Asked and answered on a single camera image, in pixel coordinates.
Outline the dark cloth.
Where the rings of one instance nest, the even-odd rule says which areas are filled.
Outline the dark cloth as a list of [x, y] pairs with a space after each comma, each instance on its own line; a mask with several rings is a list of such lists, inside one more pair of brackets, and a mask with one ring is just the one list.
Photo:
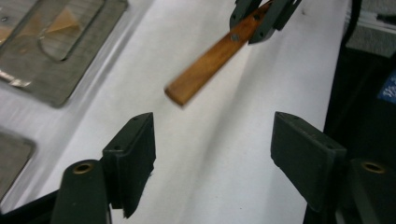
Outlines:
[[340, 51], [324, 132], [347, 149], [348, 159], [396, 171], [396, 52]]

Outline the steel knife with wooden handle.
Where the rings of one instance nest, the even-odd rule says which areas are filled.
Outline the steel knife with wooden handle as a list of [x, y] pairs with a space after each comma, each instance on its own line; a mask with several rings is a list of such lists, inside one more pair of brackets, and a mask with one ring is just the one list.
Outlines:
[[177, 105], [185, 105], [253, 37], [274, 1], [255, 9], [195, 60], [164, 88], [166, 96]]

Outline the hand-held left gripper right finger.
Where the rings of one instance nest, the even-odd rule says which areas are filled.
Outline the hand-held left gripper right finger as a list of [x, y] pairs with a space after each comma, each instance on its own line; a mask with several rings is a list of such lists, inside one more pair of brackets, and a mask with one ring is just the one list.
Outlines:
[[346, 154], [343, 146], [304, 119], [275, 112], [271, 158], [315, 212], [328, 204]]

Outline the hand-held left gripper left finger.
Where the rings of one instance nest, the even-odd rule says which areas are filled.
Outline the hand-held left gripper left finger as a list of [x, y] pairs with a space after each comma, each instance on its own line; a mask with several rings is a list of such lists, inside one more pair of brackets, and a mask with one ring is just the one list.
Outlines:
[[131, 118], [103, 149], [106, 191], [113, 209], [129, 218], [154, 169], [156, 147], [151, 112]]

